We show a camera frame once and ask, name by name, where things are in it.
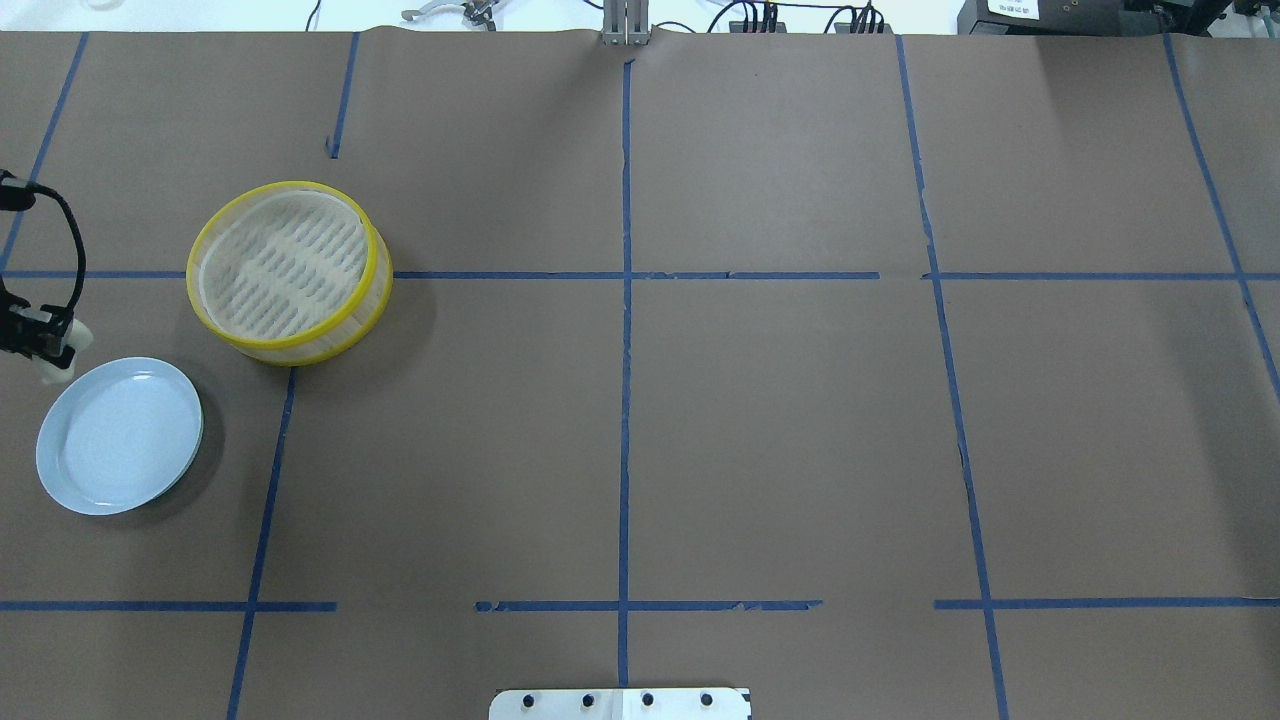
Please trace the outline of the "white steamed bun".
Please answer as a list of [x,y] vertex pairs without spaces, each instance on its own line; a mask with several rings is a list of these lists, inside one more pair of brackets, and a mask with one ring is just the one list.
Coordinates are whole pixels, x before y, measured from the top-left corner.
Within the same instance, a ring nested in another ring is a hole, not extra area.
[[61,334],[46,334],[44,346],[32,352],[40,379],[46,386],[63,386],[76,377],[77,354],[93,341],[93,333],[79,319],[72,319]]

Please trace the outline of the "yellow rimmed steamer basket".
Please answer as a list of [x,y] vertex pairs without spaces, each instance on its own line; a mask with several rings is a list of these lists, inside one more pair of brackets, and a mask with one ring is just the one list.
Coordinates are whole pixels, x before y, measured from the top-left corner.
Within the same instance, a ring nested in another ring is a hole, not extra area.
[[195,315],[247,357],[307,366],[356,346],[392,293],[389,249],[347,193],[285,181],[242,193],[200,231],[186,264]]

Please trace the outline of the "light blue round plate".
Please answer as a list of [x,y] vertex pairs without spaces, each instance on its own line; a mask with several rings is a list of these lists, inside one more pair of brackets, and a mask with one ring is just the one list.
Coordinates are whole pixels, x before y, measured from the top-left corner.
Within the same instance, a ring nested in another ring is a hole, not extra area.
[[86,516],[129,512],[165,495],[204,439],[204,406],[179,368],[123,357],[70,383],[44,419],[35,465],[46,493]]

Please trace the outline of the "black device top right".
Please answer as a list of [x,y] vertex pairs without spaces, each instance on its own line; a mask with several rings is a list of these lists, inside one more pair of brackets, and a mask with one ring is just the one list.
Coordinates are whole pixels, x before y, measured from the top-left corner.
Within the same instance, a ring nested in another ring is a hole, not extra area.
[[956,33],[992,36],[1204,36],[1231,1],[965,1]]

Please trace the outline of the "aluminium frame post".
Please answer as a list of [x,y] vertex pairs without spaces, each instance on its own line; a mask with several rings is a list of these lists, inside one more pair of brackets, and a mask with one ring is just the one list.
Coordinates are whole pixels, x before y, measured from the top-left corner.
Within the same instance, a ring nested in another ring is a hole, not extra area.
[[645,46],[652,40],[648,0],[603,0],[602,42],[605,46]]

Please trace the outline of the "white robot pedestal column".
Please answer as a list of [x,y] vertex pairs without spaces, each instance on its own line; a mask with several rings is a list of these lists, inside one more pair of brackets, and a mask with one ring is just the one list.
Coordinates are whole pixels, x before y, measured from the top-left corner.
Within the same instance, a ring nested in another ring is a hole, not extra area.
[[731,687],[511,689],[489,719],[751,719],[750,691]]

